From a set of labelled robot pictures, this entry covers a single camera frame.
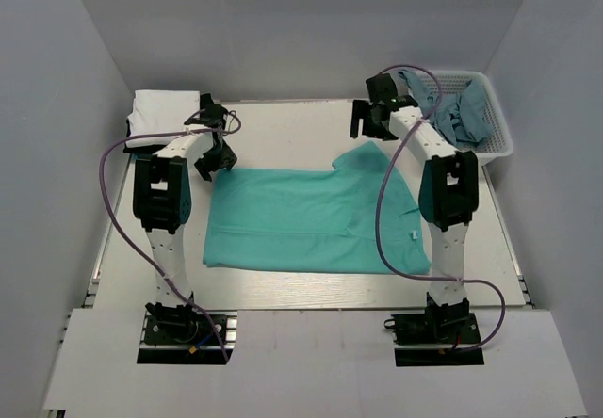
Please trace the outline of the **teal green t shirt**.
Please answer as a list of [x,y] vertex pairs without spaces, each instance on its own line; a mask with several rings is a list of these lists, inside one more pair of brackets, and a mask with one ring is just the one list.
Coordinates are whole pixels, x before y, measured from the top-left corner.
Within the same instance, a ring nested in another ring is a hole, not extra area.
[[[387,274],[375,212],[389,159],[374,143],[341,154],[330,170],[233,169],[214,185],[204,264],[255,271]],[[383,197],[381,237],[388,262],[425,275],[421,215],[393,169]]]

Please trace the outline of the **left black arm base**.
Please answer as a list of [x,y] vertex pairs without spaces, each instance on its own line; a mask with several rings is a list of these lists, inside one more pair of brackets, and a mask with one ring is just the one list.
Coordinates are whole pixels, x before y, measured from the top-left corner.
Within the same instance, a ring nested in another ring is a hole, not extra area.
[[219,340],[207,319],[193,313],[184,325],[161,322],[145,315],[137,364],[201,366],[227,364]]

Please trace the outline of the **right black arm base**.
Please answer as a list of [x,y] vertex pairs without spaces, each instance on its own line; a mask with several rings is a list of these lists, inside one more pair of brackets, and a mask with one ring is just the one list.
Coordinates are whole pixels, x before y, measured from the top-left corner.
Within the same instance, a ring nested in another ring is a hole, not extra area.
[[393,333],[395,365],[401,367],[461,367],[485,365],[481,348],[464,352],[481,342],[476,316],[448,336],[435,336],[423,313],[396,313],[383,321]]

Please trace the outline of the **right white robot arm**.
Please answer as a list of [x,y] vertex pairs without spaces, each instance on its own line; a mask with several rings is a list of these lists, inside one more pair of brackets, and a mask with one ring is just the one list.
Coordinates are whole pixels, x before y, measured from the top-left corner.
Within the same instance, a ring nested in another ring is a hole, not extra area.
[[[381,261],[394,274],[429,284],[425,314],[426,332],[445,342],[469,316],[465,291],[464,242],[479,204],[478,161],[472,152],[461,152],[446,142],[429,123],[442,98],[422,112],[410,94],[402,95],[394,79],[381,72],[366,80],[368,99],[352,104],[350,136],[400,140],[385,171],[375,212],[375,236]],[[388,180],[397,158],[408,148],[422,165],[418,194],[421,216],[428,223],[432,262],[428,276],[405,274],[386,259],[381,237],[381,211]]]

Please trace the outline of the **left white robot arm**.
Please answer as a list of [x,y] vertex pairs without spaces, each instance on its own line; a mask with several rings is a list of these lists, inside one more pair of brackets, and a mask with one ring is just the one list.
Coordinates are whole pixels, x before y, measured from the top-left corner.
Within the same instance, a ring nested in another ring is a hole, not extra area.
[[135,162],[133,212],[158,265],[155,303],[147,307],[151,313],[185,307],[194,299],[184,253],[184,227],[192,211],[189,170],[196,169],[210,182],[212,173],[236,164],[237,157],[223,138],[227,115],[220,104],[201,103],[185,121],[184,135]]

